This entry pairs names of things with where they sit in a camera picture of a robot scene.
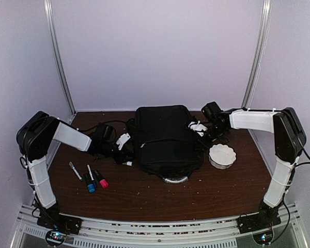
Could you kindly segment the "right aluminium frame post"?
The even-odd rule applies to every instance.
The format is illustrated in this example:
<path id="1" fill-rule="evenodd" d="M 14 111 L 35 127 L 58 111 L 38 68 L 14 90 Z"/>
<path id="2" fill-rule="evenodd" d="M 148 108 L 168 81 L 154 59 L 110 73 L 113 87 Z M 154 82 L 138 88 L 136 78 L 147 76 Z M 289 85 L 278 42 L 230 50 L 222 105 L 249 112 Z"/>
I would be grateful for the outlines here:
<path id="1" fill-rule="evenodd" d="M 264 0 L 254 58 L 241 107 L 248 108 L 251 106 L 253 95 L 256 90 L 256 85 L 260 74 L 261 59 L 265 51 L 267 36 L 269 32 L 271 9 L 272 1 Z"/>

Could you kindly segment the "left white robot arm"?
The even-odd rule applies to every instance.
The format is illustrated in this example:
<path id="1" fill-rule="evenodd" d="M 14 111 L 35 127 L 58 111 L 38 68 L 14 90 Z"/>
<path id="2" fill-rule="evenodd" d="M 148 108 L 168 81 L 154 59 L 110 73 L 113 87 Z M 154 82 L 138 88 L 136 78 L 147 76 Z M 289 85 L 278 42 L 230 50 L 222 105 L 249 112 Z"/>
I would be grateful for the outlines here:
<path id="1" fill-rule="evenodd" d="M 125 147 L 130 135 L 124 133 L 116 142 L 110 140 L 115 129 L 111 121 L 80 130 L 59 118 L 39 111 L 18 132 L 16 140 L 21 153 L 20 163 L 26 170 L 28 183 L 35 194 L 40 217 L 52 229 L 60 229 L 64 218 L 53 193 L 47 166 L 52 141 L 73 147 L 92 156 L 111 157 L 117 164 L 132 165 L 133 153 Z"/>

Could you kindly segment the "blue tipped white marker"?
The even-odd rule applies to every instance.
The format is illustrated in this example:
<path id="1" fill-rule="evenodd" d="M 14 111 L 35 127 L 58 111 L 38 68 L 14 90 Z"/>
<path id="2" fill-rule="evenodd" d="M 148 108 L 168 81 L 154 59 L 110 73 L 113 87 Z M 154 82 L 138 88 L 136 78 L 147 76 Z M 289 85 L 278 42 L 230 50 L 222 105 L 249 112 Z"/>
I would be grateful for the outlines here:
<path id="1" fill-rule="evenodd" d="M 89 175 L 90 175 L 90 177 L 91 177 L 93 186 L 94 186 L 94 188 L 96 189 L 98 186 L 97 186 L 97 184 L 96 184 L 96 181 L 95 181 L 95 179 L 94 179 L 94 176 L 93 176 L 93 174 L 92 174 L 92 170 L 91 170 L 91 167 L 90 167 L 89 164 L 87 164 L 87 169 L 88 169 Z"/>

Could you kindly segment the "black blue highlighter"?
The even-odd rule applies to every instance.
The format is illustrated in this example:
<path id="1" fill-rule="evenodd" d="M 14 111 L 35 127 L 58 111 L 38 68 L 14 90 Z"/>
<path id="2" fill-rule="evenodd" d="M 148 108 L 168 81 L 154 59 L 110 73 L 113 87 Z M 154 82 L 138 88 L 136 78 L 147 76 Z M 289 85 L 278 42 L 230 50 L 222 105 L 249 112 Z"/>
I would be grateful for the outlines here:
<path id="1" fill-rule="evenodd" d="M 83 174 L 83 179 L 86 183 L 87 189 L 89 191 L 89 193 L 94 193 L 95 192 L 95 187 L 93 185 L 92 179 L 90 177 L 89 173 L 84 173 Z"/>

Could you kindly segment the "green white glue stick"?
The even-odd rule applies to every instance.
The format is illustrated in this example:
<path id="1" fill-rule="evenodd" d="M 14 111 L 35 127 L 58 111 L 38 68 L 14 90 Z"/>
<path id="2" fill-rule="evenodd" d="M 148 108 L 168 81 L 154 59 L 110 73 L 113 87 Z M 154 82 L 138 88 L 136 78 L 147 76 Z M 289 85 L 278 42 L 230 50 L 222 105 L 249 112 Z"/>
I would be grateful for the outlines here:
<path id="1" fill-rule="evenodd" d="M 132 161 L 127 161 L 123 163 L 123 165 L 126 165 L 126 166 L 132 166 L 132 164 L 133 164 Z"/>

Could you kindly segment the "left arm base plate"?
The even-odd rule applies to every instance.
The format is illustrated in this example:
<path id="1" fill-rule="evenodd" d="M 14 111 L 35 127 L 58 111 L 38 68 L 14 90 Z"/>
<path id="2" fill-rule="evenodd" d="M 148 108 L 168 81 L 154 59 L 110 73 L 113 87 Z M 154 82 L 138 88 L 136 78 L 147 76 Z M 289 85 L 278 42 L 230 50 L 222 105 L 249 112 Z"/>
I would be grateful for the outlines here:
<path id="1" fill-rule="evenodd" d="M 60 215 L 58 222 L 55 224 L 53 221 L 41 216 L 37 220 L 37 225 L 48 229 L 57 230 L 65 234 L 78 235 L 82 225 L 82 219 L 66 215 Z"/>

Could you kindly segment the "aluminium frame post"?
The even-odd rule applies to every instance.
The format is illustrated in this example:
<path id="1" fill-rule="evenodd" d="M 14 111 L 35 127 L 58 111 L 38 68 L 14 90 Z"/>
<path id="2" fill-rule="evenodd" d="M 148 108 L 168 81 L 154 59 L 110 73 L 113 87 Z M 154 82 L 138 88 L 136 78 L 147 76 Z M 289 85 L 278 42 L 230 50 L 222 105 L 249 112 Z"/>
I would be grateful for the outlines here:
<path id="1" fill-rule="evenodd" d="M 271 9 L 272 1 L 264 0 L 254 58 L 241 107 L 248 108 L 251 106 L 253 95 L 256 90 L 256 85 L 260 74 L 261 59 L 265 51 L 267 36 L 269 32 Z"/>
<path id="2" fill-rule="evenodd" d="M 73 104 L 71 92 L 70 92 L 66 74 L 64 71 L 63 60 L 60 54 L 59 43 L 58 43 L 57 33 L 56 33 L 56 28 L 55 28 L 54 15 L 53 15 L 52 1 L 44 0 L 43 2 L 44 2 L 45 16 L 46 16 L 46 20 L 48 23 L 50 36 L 51 36 L 51 43 L 52 43 L 52 48 L 54 52 L 55 64 L 56 64 L 58 75 L 59 75 L 59 80 L 63 88 L 64 96 L 67 101 L 70 113 L 71 115 L 75 115 L 76 110 Z"/>

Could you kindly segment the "black student backpack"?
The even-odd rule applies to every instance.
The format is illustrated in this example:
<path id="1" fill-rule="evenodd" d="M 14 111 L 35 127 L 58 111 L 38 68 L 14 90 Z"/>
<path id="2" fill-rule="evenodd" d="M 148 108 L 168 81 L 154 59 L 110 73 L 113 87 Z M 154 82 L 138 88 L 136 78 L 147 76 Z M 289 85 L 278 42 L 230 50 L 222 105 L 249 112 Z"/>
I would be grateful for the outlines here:
<path id="1" fill-rule="evenodd" d="M 188 127 L 193 120 L 183 105 L 139 107 L 128 130 L 141 169 L 166 183 L 188 181 L 204 160 L 199 136 Z"/>

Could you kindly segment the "left aluminium frame post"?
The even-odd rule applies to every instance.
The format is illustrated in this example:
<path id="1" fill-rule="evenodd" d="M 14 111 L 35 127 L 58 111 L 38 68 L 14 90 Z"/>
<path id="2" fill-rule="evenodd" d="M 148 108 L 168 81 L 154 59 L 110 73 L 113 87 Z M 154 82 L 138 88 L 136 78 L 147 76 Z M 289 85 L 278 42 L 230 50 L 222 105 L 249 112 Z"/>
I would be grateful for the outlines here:
<path id="1" fill-rule="evenodd" d="M 66 74 L 64 71 L 63 60 L 60 54 L 59 43 L 58 43 L 57 33 L 56 33 L 56 28 L 55 28 L 54 15 L 53 15 L 52 1 L 44 0 L 43 2 L 44 2 L 45 16 L 46 16 L 46 20 L 48 23 L 50 36 L 51 36 L 51 43 L 52 43 L 52 48 L 54 52 L 55 64 L 56 64 L 58 75 L 59 75 L 59 80 L 63 88 L 64 96 L 67 101 L 70 113 L 71 115 L 75 115 L 76 110 L 73 104 L 71 92 L 70 92 Z"/>

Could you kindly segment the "black pink highlighter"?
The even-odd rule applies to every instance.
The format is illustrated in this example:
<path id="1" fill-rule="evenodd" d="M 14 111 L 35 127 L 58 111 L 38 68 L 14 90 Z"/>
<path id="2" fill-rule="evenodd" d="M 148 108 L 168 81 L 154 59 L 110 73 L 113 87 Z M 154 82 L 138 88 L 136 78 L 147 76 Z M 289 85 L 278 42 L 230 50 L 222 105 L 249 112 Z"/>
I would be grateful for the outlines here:
<path id="1" fill-rule="evenodd" d="M 107 180 L 103 177 L 103 175 L 97 169 L 94 169 L 93 173 L 97 181 L 99 182 L 99 184 L 102 186 L 102 188 L 105 189 L 109 186 Z"/>

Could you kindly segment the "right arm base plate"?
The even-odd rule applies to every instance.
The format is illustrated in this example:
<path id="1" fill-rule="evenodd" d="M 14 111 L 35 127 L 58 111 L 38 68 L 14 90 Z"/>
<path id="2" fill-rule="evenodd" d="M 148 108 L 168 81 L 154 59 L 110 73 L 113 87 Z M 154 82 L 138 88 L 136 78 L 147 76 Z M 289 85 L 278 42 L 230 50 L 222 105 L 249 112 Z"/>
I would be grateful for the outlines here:
<path id="1" fill-rule="evenodd" d="M 262 222 L 259 218 L 258 213 L 251 215 L 244 215 L 237 218 L 237 225 L 239 228 L 239 232 L 241 234 L 270 228 L 271 226 L 278 225 L 280 223 L 281 219 L 279 217 L 275 217 L 274 219 L 268 222 Z"/>

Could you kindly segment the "front aluminium rail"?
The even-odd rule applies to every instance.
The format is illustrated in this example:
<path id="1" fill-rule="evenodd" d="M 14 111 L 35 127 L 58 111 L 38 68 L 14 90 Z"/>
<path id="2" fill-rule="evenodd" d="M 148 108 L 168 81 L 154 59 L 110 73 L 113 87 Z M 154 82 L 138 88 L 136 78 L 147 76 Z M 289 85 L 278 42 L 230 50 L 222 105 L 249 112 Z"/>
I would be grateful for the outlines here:
<path id="1" fill-rule="evenodd" d="M 80 232 L 61 247 L 259 247 L 256 238 L 274 232 L 271 247 L 309 247 L 294 204 L 279 210 L 281 223 L 241 233 L 237 216 L 177 222 L 127 222 L 82 218 Z"/>

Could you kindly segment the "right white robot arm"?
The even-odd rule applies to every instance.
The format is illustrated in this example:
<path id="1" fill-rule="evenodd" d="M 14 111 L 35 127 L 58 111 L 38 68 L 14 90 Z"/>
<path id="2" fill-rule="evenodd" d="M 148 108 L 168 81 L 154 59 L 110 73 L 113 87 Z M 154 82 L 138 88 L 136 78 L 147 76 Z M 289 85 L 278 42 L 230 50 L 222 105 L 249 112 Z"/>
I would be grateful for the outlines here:
<path id="1" fill-rule="evenodd" d="M 223 111 L 215 102 L 211 102 L 201 111 L 209 126 L 206 127 L 200 121 L 192 121 L 188 127 L 211 140 L 224 135 L 229 129 L 257 130 L 274 135 L 275 170 L 268 190 L 259 204 L 259 213 L 254 218 L 259 228 L 267 227 L 277 216 L 278 209 L 284 202 L 296 168 L 301 166 L 301 154 L 306 153 L 306 134 L 294 108 L 268 111 L 232 108 Z"/>

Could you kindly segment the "white fluted ceramic bowl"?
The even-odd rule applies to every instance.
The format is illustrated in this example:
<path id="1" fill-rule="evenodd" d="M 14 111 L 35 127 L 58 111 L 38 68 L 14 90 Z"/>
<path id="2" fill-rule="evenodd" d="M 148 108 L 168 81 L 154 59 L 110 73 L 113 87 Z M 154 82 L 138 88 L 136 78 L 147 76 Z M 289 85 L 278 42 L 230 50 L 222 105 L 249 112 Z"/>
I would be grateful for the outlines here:
<path id="1" fill-rule="evenodd" d="M 217 169 L 228 169 L 236 162 L 235 151 L 223 144 L 213 145 L 208 153 L 210 164 Z"/>

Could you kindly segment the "green tipped white marker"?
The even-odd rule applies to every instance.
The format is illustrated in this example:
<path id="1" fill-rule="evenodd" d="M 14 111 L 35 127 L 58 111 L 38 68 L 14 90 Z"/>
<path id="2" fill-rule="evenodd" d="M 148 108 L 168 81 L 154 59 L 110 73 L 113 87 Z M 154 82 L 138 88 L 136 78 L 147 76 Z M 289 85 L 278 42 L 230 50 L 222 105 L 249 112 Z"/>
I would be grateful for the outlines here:
<path id="1" fill-rule="evenodd" d="M 83 178 L 81 177 L 81 175 L 79 174 L 79 172 L 77 171 L 77 169 L 75 168 L 75 166 L 73 165 L 72 162 L 69 162 L 69 166 L 74 171 L 74 173 L 78 177 L 79 181 L 83 181 Z"/>

